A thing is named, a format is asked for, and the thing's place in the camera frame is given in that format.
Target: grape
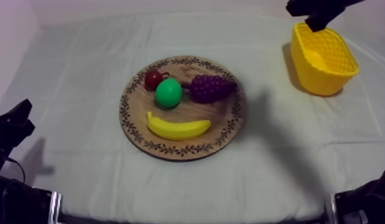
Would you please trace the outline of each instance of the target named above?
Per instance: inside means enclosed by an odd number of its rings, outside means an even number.
[[[206,104],[226,98],[237,87],[235,82],[228,81],[219,75],[197,75],[191,83],[183,83],[183,88],[190,90],[193,101]]]

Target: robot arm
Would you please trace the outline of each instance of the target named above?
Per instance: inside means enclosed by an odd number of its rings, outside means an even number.
[[[364,0],[289,0],[286,6],[292,16],[308,15],[306,24],[313,32],[326,28],[346,7]]]

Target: plastic banana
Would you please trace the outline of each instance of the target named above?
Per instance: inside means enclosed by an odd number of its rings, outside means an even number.
[[[153,117],[148,112],[148,127],[156,135],[170,140],[186,140],[202,135],[210,127],[210,120],[197,120],[186,123],[166,122],[158,117]]]

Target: plastic basket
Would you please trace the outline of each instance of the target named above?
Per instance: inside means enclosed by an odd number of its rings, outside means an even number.
[[[302,87],[317,95],[333,95],[356,74],[358,65],[343,38],[331,29],[312,32],[294,26],[291,56]]]

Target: table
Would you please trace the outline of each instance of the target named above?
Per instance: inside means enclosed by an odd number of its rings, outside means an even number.
[[[48,27],[0,105],[33,104],[34,134],[14,150],[27,183],[64,195],[64,212],[142,223],[305,219],[322,196],[385,169],[385,40],[341,30],[360,73],[329,98],[297,86],[297,20],[243,13],[128,14]],[[224,65],[248,115],[225,149],[189,163],[152,158],[119,123],[120,95],[140,69],[174,55]],[[7,166],[6,176],[20,177]]]

